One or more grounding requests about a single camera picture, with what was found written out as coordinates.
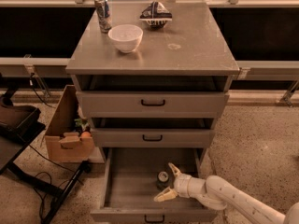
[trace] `gray tabletop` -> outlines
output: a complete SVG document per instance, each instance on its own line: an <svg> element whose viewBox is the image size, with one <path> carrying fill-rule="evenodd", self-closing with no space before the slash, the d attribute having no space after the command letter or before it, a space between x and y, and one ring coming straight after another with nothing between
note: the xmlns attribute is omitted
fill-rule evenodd
<svg viewBox="0 0 299 224"><path fill-rule="evenodd" d="M173 20L152 30L139 19L149 1L109 3L112 25L143 29L138 49L124 54L102 34L96 13L66 72L78 75L236 75L238 66L206 3L163 3Z"/></svg>

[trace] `soda can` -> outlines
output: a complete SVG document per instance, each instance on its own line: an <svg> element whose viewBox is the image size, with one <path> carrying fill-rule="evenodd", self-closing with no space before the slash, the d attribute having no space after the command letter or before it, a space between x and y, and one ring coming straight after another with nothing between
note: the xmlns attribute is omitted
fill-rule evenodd
<svg viewBox="0 0 299 224"><path fill-rule="evenodd" d="M107 33L111 25L111 16L107 0L94 0L94 6L102 33Z"/></svg>

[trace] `bowl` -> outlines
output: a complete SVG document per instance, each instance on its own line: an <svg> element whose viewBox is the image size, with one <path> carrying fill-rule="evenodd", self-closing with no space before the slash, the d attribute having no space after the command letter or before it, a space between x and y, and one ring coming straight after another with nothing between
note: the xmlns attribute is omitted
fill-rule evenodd
<svg viewBox="0 0 299 224"><path fill-rule="evenodd" d="M138 26L124 24L112 27L108 36L115 48L123 53L130 53L138 48L143 31Z"/></svg>

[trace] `gray drawer cabinet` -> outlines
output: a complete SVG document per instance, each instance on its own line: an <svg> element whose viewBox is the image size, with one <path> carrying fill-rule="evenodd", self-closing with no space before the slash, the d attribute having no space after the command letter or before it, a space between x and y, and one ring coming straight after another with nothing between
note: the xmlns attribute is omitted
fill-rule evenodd
<svg viewBox="0 0 299 224"><path fill-rule="evenodd" d="M212 221L216 213L196 200L154 202L161 191L157 174L169 172L171 185L171 161L200 176L238 67L205 3L165 2L173 20L160 30L139 20L148 5L110 2L113 26L143 29L137 51L115 50L94 13L66 67L106 161L92 216L99 222Z"/></svg>

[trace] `white robotic arm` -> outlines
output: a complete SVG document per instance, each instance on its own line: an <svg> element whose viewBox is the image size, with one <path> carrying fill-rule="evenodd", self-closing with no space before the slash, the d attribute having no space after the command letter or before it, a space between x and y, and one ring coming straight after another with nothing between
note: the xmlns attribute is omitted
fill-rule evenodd
<svg viewBox="0 0 299 224"><path fill-rule="evenodd" d="M299 223L299 203L295 204L285 216L219 176L212 175L205 180L183 174L172 163L169 163L169 166L176 178L174 188L167 188L159 193L154 198L155 202L163 202L177 196L195 198L202 205L214 210L224 210L229 203L253 224Z"/></svg>

